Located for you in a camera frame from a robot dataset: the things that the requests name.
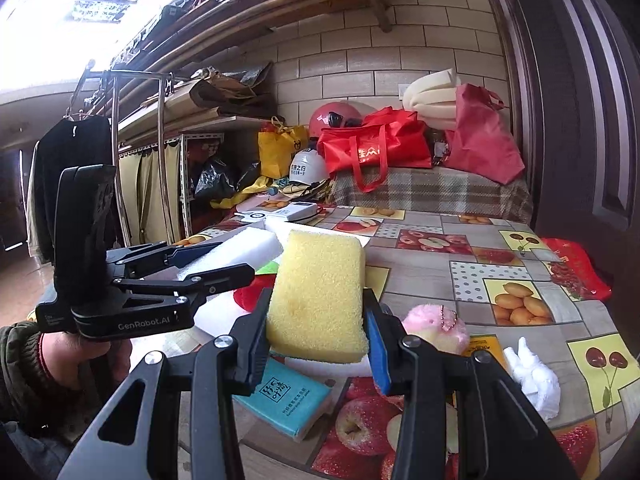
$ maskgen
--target yellow bag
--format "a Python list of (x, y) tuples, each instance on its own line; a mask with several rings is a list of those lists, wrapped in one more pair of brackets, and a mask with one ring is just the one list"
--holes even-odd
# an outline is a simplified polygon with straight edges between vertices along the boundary
[(275, 117), (271, 124), (275, 131), (258, 132), (260, 174), (282, 178), (289, 174), (293, 156), (308, 145), (309, 134), (304, 126), (284, 126)]

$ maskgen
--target floor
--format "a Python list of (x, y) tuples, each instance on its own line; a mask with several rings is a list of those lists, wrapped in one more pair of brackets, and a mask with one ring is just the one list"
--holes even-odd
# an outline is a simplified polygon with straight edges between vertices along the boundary
[(0, 326), (24, 320), (52, 279), (51, 265), (30, 258), (26, 244), (0, 254)]

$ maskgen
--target plaid blanket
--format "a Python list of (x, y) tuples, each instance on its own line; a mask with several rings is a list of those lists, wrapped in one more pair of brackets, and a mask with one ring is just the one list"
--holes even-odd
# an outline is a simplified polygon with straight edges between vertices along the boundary
[[(378, 171), (373, 166), (362, 168), (365, 182), (375, 179)], [(501, 186), (483, 176), (441, 167), (389, 168), (386, 182), (370, 193), (358, 189), (350, 171), (339, 171), (328, 201), (336, 205), (466, 213), (526, 224), (533, 212), (527, 184), (521, 178)]]

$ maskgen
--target yellow sponge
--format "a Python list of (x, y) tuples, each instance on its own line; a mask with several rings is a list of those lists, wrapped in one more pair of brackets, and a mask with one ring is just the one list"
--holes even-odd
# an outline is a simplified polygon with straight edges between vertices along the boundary
[(362, 328), (364, 250), (356, 238), (292, 231), (267, 316), (274, 352), (354, 363), (369, 351)]

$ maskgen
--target black jacket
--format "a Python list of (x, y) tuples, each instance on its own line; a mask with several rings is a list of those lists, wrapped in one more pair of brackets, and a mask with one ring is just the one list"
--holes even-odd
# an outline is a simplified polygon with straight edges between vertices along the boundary
[[(33, 209), (43, 261), (53, 261), (56, 200), (62, 172), (75, 166), (112, 163), (111, 127), (105, 117), (89, 116), (82, 121), (62, 119), (42, 137), (34, 160)], [(111, 211), (104, 232), (108, 248), (120, 238), (115, 199)]]

